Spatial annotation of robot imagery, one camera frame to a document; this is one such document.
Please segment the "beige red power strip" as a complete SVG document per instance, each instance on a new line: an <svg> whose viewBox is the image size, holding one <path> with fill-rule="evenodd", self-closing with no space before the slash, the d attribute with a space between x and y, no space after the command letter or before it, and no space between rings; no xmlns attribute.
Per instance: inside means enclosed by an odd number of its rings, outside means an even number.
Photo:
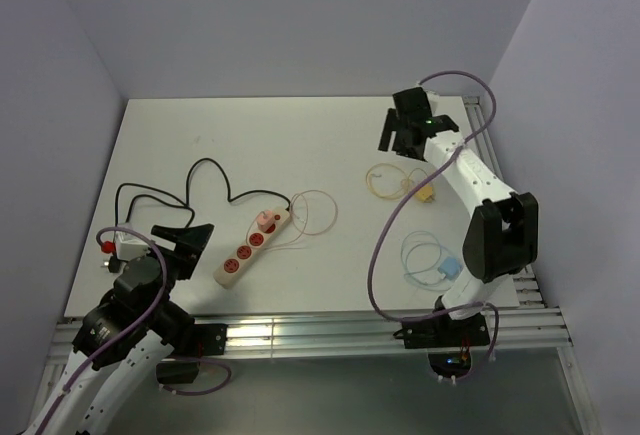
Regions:
<svg viewBox="0 0 640 435"><path fill-rule="evenodd" d="M215 282L224 289L233 288L253 262L269 247L272 241L290 222L290 212L284 207L271 209L279 215L275 230L262 233L256 225L256 218L250 225L245 239L234 248L232 253L214 271Z"/></svg>

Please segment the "yellow charger plug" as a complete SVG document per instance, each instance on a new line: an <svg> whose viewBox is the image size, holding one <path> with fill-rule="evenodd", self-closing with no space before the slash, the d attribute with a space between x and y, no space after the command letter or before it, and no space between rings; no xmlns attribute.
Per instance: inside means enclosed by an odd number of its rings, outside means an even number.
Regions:
<svg viewBox="0 0 640 435"><path fill-rule="evenodd" d="M422 186L417 190L413 197L421 203L430 203L435 200L435 191L430 184Z"/></svg>

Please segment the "pink charger plug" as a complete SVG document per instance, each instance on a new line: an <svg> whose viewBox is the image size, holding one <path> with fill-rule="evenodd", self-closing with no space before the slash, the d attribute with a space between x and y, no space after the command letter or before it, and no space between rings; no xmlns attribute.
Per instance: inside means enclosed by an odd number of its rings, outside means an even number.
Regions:
<svg viewBox="0 0 640 435"><path fill-rule="evenodd" d="M275 230L276 222L279 220L279 215L271 210L261 211L256 217L256 225L258 230L262 233L271 233Z"/></svg>

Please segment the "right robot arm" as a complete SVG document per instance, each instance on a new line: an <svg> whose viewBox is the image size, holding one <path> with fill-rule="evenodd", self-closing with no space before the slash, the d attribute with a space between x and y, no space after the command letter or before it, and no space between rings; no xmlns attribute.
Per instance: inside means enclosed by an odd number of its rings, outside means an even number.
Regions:
<svg viewBox="0 0 640 435"><path fill-rule="evenodd" d="M434 307L435 338L452 345L468 329L503 281L532 264L538 254L539 205L518 194L468 147L448 115L435 115L426 91L415 87L393 95L379 149L431 163L470 216L462 245L463 269Z"/></svg>

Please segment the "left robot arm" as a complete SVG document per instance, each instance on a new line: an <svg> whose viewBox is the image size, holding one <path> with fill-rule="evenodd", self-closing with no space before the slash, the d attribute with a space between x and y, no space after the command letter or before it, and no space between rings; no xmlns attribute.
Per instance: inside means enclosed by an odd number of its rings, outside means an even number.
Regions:
<svg viewBox="0 0 640 435"><path fill-rule="evenodd" d="M170 293L178 281L191 278L213 231L212 224L153 226L153 236L175 245L170 250L125 226L99 230L96 240L102 247L103 234L121 232L147 249L123 262L113 287L82 319L65 371L26 434L74 434L99 390L148 334L158 337L151 344L156 351L183 354L191 349L195 319L170 300Z"/></svg>

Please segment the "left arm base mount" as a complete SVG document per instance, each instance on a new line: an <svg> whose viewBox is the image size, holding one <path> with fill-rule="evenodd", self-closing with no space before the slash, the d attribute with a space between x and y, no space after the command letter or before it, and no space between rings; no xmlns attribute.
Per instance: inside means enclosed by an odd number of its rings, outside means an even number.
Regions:
<svg viewBox="0 0 640 435"><path fill-rule="evenodd" d="M228 325L202 323L193 325L184 340L171 353L172 356L201 359L204 356L223 355ZM200 374L200 363L193 361L161 362L156 366L156 379L169 386L192 384Z"/></svg>

